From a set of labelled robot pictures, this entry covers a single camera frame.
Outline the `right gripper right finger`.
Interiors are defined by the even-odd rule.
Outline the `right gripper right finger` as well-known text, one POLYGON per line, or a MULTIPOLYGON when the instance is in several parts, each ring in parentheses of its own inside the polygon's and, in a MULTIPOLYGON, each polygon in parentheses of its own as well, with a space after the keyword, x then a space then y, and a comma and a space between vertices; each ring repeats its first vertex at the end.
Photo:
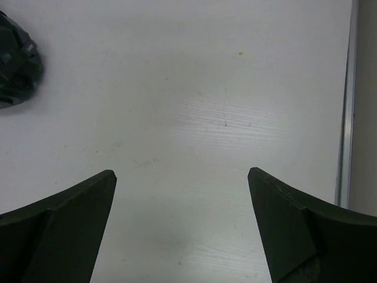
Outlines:
POLYGON ((258 167, 248 182, 272 282, 376 282, 376 217, 301 192, 258 167))

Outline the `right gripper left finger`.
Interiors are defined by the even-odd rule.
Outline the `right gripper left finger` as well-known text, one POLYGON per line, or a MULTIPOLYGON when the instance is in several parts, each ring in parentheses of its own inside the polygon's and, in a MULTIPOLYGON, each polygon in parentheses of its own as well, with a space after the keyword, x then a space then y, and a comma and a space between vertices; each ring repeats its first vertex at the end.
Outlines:
POLYGON ((90 282, 113 203, 112 170, 1 215, 1 282, 90 282))

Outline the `black headset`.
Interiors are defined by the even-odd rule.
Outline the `black headset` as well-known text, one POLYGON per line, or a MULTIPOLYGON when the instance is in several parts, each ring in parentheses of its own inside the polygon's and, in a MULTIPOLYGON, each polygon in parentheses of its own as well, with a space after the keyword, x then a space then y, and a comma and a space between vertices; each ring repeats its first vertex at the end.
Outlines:
POLYGON ((43 73, 37 43, 1 12, 1 109, 29 100, 43 73))

